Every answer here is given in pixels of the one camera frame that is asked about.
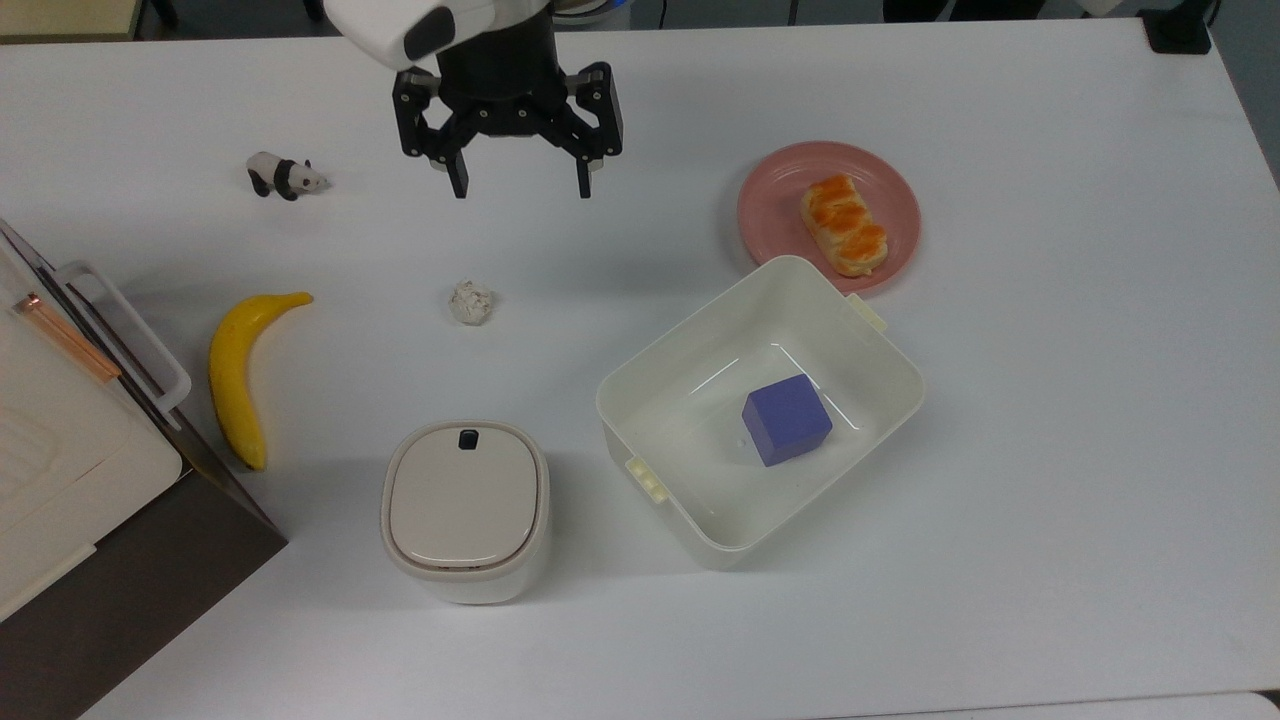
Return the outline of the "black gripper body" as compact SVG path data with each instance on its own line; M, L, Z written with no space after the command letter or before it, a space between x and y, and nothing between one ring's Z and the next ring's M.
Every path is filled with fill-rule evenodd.
M439 53L436 61L439 99L451 110L443 129L477 120L484 135L531 135L518 109L549 120L568 108L550 18L481 33Z

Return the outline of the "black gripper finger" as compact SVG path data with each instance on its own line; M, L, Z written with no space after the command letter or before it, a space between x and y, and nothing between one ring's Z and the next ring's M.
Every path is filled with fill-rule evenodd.
M561 78L547 111L544 138L573 158L579 197L593 195L593 173L623 150L623 120L609 63L595 61Z
M448 176L457 199L468 195L468 170L463 150L474 140L470 114L452 114L442 127L434 128L428 109L439 96L442 79L428 70L411 68L396 74L392 91L396 126L402 152L426 159L431 167Z

